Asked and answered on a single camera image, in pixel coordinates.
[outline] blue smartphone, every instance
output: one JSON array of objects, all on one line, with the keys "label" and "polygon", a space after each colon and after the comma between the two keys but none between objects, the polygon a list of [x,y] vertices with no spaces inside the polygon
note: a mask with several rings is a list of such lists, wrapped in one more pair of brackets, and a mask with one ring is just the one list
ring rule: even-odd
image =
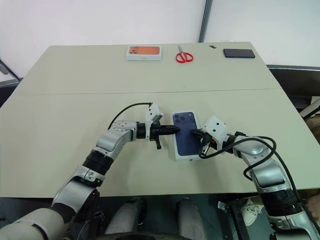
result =
[{"label": "blue smartphone", "polygon": [[175,159],[177,161],[200,160],[198,156],[200,141],[190,130],[199,129],[196,113],[193,111],[174,112],[172,114],[173,125],[180,128],[180,131],[173,136]]}]

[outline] metal pole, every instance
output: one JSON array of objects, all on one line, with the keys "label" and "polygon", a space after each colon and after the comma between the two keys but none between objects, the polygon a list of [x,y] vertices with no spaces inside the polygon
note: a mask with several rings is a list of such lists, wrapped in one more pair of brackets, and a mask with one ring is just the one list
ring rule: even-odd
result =
[{"label": "metal pole", "polygon": [[210,11],[212,6],[212,0],[205,0],[205,6],[203,11],[202,23],[201,23],[201,30],[199,35],[199,43],[203,43],[207,31],[208,20],[210,17]]}]

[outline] scissor handle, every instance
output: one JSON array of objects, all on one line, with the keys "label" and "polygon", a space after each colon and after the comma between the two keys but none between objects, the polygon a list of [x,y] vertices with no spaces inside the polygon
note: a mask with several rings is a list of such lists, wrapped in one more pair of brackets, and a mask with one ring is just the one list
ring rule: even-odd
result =
[{"label": "scissor handle", "polygon": [[175,56],[175,60],[178,63],[188,63],[191,62],[194,59],[194,56],[192,56],[190,53],[188,52],[179,52],[176,56]]}]

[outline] orange phone box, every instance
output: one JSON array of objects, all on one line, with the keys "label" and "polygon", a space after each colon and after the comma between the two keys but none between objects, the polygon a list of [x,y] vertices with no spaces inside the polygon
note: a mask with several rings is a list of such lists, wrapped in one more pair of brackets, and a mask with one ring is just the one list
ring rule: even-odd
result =
[{"label": "orange phone box", "polygon": [[161,46],[129,46],[126,59],[130,61],[160,61],[162,48]]}]

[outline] floor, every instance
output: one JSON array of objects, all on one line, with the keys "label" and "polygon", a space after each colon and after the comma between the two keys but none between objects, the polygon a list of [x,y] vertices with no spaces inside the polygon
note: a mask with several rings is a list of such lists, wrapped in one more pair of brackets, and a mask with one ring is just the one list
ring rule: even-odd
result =
[{"label": "floor", "polygon": [[[178,227],[176,223],[176,203],[183,197],[188,197],[197,205],[202,217],[202,221],[207,233],[208,240],[237,240],[237,232],[232,218],[217,208],[218,200],[221,199],[217,194],[192,194],[192,195],[159,195],[145,196],[147,201],[147,213],[143,221],[143,231],[177,234]],[[102,211],[105,216],[105,225],[110,221],[112,216],[121,207],[121,205],[130,197],[101,197],[98,200],[94,211]],[[0,227],[12,223],[23,215],[37,209],[47,208],[52,200],[47,199],[16,199],[0,198],[0,217],[5,217],[0,221]],[[219,216],[227,217],[228,223],[221,223]],[[230,226],[231,235],[226,235],[224,229]],[[68,235],[76,240],[82,228],[83,223],[76,223],[72,226]],[[266,211],[263,209],[253,225],[247,228],[250,239],[268,240],[269,235],[273,233]],[[79,239],[86,239],[88,231],[92,231],[89,224],[81,232]]]}]

